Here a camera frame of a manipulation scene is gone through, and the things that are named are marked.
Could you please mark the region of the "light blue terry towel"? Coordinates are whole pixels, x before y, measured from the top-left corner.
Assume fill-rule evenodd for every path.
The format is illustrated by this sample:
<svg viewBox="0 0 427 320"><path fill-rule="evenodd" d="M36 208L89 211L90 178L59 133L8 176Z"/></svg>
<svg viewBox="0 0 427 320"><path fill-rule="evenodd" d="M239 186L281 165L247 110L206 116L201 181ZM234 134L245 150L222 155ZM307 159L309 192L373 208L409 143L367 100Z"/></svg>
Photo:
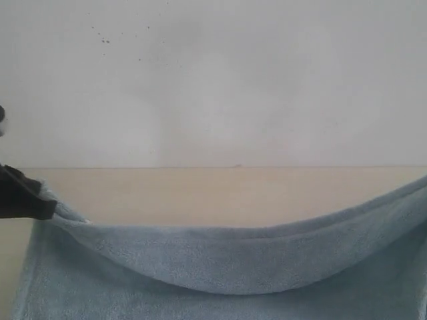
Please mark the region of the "light blue terry towel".
<svg viewBox="0 0 427 320"><path fill-rule="evenodd" d="M261 228L33 224L12 319L425 319L426 179Z"/></svg>

